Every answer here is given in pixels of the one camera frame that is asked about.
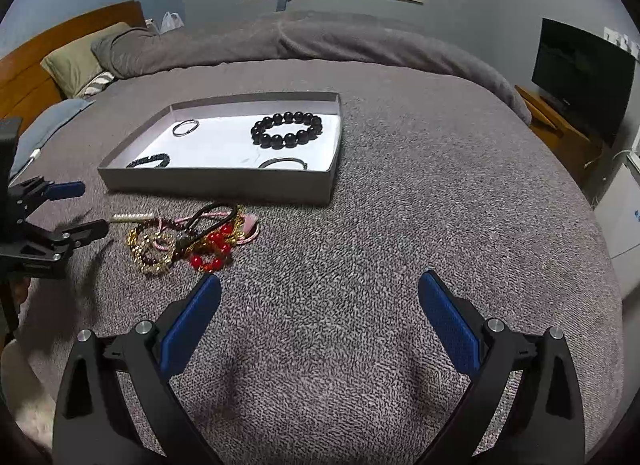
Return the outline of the wooden tv stand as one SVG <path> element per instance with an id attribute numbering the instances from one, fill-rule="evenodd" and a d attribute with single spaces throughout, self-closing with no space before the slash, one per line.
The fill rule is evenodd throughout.
<path id="1" fill-rule="evenodd" d="M 580 132 L 533 92 L 518 85 L 515 89 L 532 114 L 530 129 L 550 149 L 576 184 L 584 188 L 601 159 L 602 140 Z"/>

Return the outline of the olive green pillow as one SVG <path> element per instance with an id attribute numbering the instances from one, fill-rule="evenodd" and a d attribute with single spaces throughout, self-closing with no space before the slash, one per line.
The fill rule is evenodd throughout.
<path id="1" fill-rule="evenodd" d="M 92 52 L 92 45 L 102 38 L 126 32 L 130 26 L 118 22 L 105 29 L 82 36 L 46 55 L 40 66 L 53 78 L 67 98 L 77 92 L 99 73 L 106 71 Z"/>

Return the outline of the striped pillow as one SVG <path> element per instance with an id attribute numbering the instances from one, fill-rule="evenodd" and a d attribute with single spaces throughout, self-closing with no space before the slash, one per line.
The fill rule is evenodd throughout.
<path id="1" fill-rule="evenodd" d="M 76 94 L 76 98 L 90 99 L 95 95 L 103 92 L 103 90 L 116 81 L 116 76 L 110 71 L 103 71 L 91 78 L 84 87 L 82 87 Z"/>

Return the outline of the white air purifier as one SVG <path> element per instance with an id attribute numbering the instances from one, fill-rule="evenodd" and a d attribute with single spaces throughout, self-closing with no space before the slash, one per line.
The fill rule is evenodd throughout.
<path id="1" fill-rule="evenodd" d="M 612 258 L 639 245 L 639 170 L 632 156 L 624 157 L 594 212 Z"/>

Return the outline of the white plastic bag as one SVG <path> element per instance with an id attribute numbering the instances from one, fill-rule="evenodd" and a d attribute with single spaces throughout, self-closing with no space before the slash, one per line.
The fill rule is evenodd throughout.
<path id="1" fill-rule="evenodd" d="M 175 31 L 184 27 L 184 22 L 178 12 L 167 11 L 163 15 L 162 22 L 160 22 L 160 34 Z"/>

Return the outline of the black tv monitor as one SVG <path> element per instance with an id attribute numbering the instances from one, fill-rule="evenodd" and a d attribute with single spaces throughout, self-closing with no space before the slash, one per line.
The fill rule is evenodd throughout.
<path id="1" fill-rule="evenodd" d="M 622 48 L 544 18 L 532 82 L 561 103 L 566 118 L 612 146 L 626 114 L 636 59 Z"/>

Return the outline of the grey shallow tray box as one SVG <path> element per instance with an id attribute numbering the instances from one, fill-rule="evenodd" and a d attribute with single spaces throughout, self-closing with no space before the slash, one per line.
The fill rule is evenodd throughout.
<path id="1" fill-rule="evenodd" d="M 268 132 L 281 137 L 306 128 L 295 113 L 320 118 L 318 136 L 299 147 L 264 148 L 255 126 L 279 115 Z M 184 120 L 200 127 L 181 138 Z M 261 92 L 171 104 L 151 116 L 100 163 L 108 190 L 250 203 L 326 205 L 340 159 L 343 118 L 336 92 Z M 273 158 L 299 158 L 308 170 L 272 166 Z"/>

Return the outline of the cream fluffy rug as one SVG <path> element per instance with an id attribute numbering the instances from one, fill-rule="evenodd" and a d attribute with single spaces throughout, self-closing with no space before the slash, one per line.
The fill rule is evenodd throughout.
<path id="1" fill-rule="evenodd" d="M 1 387 L 18 428 L 48 454 L 52 451 L 55 402 L 29 365 L 17 341 L 1 355 Z"/>

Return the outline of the grey duvet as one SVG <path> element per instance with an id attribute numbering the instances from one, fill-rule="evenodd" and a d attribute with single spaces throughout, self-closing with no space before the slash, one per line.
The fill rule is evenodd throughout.
<path id="1" fill-rule="evenodd" d="M 410 24 L 365 14 L 279 11 L 164 34 L 131 28 L 95 40 L 91 51 L 104 69 L 122 80 L 192 66 L 266 60 L 395 66 L 468 80 L 492 92 L 525 124 L 532 121 L 520 94 L 486 62 Z"/>

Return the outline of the thin silver bangle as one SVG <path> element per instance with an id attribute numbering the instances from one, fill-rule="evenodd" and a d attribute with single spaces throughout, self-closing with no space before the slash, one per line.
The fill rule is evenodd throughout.
<path id="1" fill-rule="evenodd" d="M 200 127 L 200 122 L 198 120 L 184 120 L 172 127 L 171 133 L 172 136 L 181 138 L 186 135 L 190 135 L 190 133 L 194 133 L 198 127 Z"/>

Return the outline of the grey bed cover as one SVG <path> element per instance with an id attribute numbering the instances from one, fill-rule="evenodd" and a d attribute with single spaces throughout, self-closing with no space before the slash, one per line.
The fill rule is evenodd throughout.
<path id="1" fill-rule="evenodd" d="M 98 167 L 169 104 L 257 92 L 337 92 L 343 137 L 327 207 L 256 208 L 258 238 L 222 271 L 221 306 L 172 388 L 227 464 L 411 464 L 463 395 L 419 305 L 435 270 L 511 329 L 570 345 L 586 445 L 624 381 L 623 316 L 592 209 L 547 147 L 462 78 L 375 64 L 194 66 L 108 87 L 46 144 L 29 176 L 84 181 L 43 205 L 48 229 L 194 200 L 107 192 Z"/>

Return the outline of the silver wire bangle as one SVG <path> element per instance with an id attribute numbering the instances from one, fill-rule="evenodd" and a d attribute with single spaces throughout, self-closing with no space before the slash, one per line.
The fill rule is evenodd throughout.
<path id="1" fill-rule="evenodd" d="M 289 170 L 293 167 L 299 168 L 300 170 L 308 170 L 308 164 L 299 158 L 290 158 L 287 156 L 286 158 L 273 158 L 269 160 L 265 160 L 259 164 L 258 168 L 260 170 L 265 170 L 266 168 L 277 166 L 288 168 Z"/>

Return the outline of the white wall hook rack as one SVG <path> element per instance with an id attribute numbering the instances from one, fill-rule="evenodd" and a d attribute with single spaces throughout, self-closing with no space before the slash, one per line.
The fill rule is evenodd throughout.
<path id="1" fill-rule="evenodd" d="M 631 54 L 636 60 L 639 60 L 639 44 L 631 40 L 628 35 L 620 34 L 619 32 L 616 32 L 610 28 L 604 28 L 603 38 L 607 42 L 614 44 L 617 47 L 620 47 L 620 49 L 628 52 L 628 54 Z"/>

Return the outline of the light blue blanket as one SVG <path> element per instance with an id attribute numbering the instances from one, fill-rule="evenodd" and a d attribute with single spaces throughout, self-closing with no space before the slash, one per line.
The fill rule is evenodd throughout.
<path id="1" fill-rule="evenodd" d="M 10 176 L 15 177 L 29 164 L 32 153 L 41 149 L 58 129 L 65 126 L 91 104 L 90 100 L 67 99 L 44 110 L 18 139 Z"/>

